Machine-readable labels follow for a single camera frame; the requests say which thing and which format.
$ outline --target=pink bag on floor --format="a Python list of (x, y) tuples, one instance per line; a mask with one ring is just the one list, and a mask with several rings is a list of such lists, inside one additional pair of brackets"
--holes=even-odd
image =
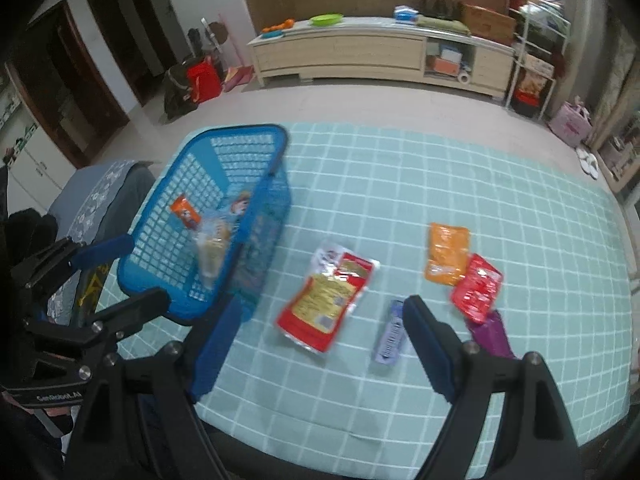
[(549, 121), (549, 129), (572, 148), (576, 148), (591, 133), (589, 113), (583, 106), (565, 102)]

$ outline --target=purple packet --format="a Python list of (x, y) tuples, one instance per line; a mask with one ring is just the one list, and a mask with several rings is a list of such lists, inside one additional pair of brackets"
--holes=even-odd
[(474, 341), (484, 348), (489, 354), (496, 357), (517, 359), (511, 351), (509, 339), (502, 323), (500, 312), (492, 310), (482, 324), (476, 324), (466, 320), (466, 327), (471, 332)]
[(378, 342), (378, 349), (374, 360), (383, 365), (394, 365), (400, 357), (400, 348), (406, 337), (404, 324), (402, 323), (401, 300), (393, 300), (389, 307), (389, 320), (386, 322), (385, 331)]

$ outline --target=metal bolt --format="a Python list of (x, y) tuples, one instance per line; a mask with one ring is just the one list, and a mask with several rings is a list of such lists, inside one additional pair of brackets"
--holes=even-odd
[(104, 356), (103, 362), (106, 366), (113, 366), (118, 362), (118, 354), (113, 352)]
[(475, 341), (465, 341), (462, 343), (462, 349), (466, 354), (475, 355), (480, 351), (478, 343)]
[(169, 341), (164, 345), (164, 351), (169, 355), (178, 355), (182, 351), (182, 343), (180, 341)]
[(91, 379), (91, 368), (87, 365), (82, 365), (78, 368), (78, 377), (80, 377), (83, 381), (88, 381)]
[(542, 362), (542, 356), (538, 352), (530, 352), (527, 359), (532, 365), (539, 365)]

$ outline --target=blue plastic basket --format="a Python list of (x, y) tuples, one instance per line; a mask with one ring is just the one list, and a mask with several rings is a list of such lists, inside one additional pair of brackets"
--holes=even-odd
[[(118, 283), (127, 294), (161, 286), (171, 297), (167, 317), (193, 322), (222, 293), (236, 296), (242, 318), (257, 306), (291, 203), (282, 157), (287, 131), (276, 124), (207, 130), (191, 139), (158, 182), (134, 227), (133, 252), (120, 260)], [(243, 189), (252, 196), (226, 252), (216, 283), (198, 275), (191, 232), (171, 212), (184, 193), (196, 211), (216, 208)]]

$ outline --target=green bowl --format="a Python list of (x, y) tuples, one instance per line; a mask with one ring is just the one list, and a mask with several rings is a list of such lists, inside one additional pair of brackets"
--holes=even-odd
[(340, 23), (344, 16), (342, 14), (320, 14), (309, 19), (312, 25), (316, 27), (326, 27), (327, 25), (335, 25)]

